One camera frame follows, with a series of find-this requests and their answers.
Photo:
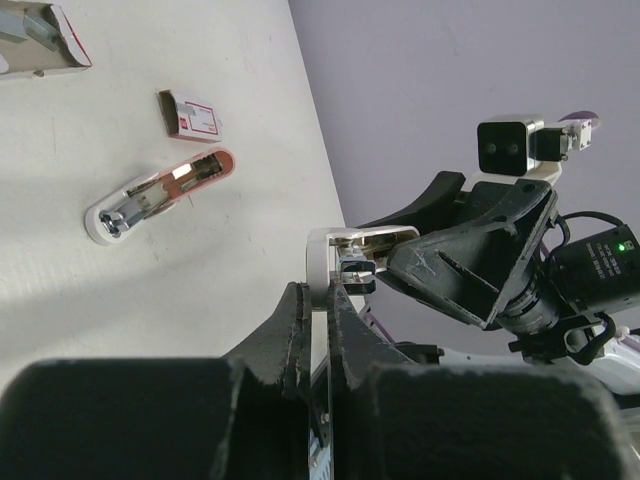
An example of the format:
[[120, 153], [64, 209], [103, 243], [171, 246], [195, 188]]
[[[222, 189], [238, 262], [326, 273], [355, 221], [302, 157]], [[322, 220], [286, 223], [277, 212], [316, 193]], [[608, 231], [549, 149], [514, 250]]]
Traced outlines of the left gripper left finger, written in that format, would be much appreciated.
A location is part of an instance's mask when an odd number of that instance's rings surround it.
[[1, 397], [5, 479], [306, 479], [311, 302], [220, 357], [34, 362]]

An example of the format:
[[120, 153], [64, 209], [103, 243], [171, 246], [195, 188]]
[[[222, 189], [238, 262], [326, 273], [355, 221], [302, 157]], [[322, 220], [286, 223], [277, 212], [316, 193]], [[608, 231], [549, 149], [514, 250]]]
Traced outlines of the pink white stapler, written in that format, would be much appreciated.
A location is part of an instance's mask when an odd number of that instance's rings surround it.
[[231, 176], [235, 167], [235, 156], [228, 149], [214, 147], [163, 171], [134, 178], [87, 209], [85, 230], [100, 245], [119, 244], [143, 222]]

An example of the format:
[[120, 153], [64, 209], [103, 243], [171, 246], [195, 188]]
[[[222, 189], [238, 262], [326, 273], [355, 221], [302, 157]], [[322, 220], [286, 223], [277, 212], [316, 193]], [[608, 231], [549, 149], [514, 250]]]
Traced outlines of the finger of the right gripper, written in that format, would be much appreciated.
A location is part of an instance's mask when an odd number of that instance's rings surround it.
[[519, 296], [555, 209], [554, 197], [505, 197], [491, 209], [392, 250], [381, 280], [483, 330]]
[[455, 202], [465, 183], [459, 172], [441, 171], [425, 191], [408, 206], [360, 228], [410, 226], [417, 230], [438, 230], [453, 217]]

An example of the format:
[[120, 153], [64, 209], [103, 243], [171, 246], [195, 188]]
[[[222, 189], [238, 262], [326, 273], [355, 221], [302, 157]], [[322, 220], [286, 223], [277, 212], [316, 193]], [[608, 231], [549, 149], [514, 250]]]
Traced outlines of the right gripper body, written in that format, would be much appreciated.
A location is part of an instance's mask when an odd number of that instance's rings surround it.
[[543, 181], [471, 189], [469, 315], [515, 335], [526, 358], [589, 365], [615, 336], [614, 313], [639, 300], [639, 243], [612, 215], [556, 205]]

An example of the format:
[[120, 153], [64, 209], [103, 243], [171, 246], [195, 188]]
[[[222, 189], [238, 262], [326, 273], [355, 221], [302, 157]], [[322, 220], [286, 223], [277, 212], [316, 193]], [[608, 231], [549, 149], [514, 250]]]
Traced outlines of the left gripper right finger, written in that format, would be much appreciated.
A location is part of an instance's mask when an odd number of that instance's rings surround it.
[[612, 395], [558, 367], [420, 365], [327, 293], [337, 479], [626, 479]]

